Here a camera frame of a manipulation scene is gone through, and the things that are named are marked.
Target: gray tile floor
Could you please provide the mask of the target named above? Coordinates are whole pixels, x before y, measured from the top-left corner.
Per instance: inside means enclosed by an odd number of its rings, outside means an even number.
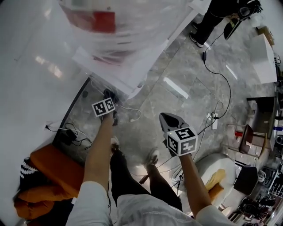
[[[211,44],[223,32],[226,23],[227,21],[223,21],[215,28],[207,41],[208,44]],[[215,109],[218,101],[224,104],[223,109],[218,111],[219,116],[224,113],[227,107],[229,87],[220,75],[214,75],[205,69],[201,60],[201,54],[205,47],[200,49],[190,41],[187,34],[192,30],[193,28],[188,26],[160,55],[149,71],[142,90],[133,99],[123,103],[125,107],[140,109],[142,112],[140,119],[130,122],[130,119],[137,118],[139,113],[118,107],[119,125],[114,128],[115,135],[125,153],[129,170],[137,180],[140,180],[145,174],[142,163],[151,148],[156,146],[160,149],[161,155],[158,165],[170,157],[168,150],[161,143],[164,138],[159,124],[159,113],[177,114],[199,132],[205,127],[207,114]],[[242,156],[236,156],[221,147],[222,143],[237,145],[233,135],[234,130],[227,127],[226,123],[245,124],[250,111],[246,98],[274,95],[273,84],[258,84],[255,71],[250,63],[249,40],[255,35],[255,30],[248,21],[245,21],[229,40],[226,41],[224,37],[220,37],[211,50],[208,50],[207,67],[214,72],[222,73],[228,79],[232,98],[226,115],[218,120],[218,128],[211,130],[209,127],[206,130],[195,161],[213,152],[224,152],[229,154],[231,158],[242,158]],[[226,65],[234,71],[237,79]],[[172,89],[166,82],[168,79],[188,93],[188,98],[186,99]],[[67,122],[73,123],[76,128],[93,139],[98,131],[100,121],[95,118],[91,104],[100,100],[102,95],[90,83],[86,86],[85,91],[88,92],[88,96],[86,98],[79,97]],[[84,148],[88,145],[87,141],[84,141],[80,147],[62,145],[62,150],[83,165],[88,153],[88,150]],[[179,163],[178,158],[172,158],[159,170],[164,172],[174,169]],[[170,184],[173,184],[170,179],[173,172],[174,170],[163,173]],[[144,186],[149,188],[148,181]],[[189,212],[184,192],[181,193],[181,199],[184,212]],[[114,202],[112,202],[111,216],[115,221],[117,216]]]

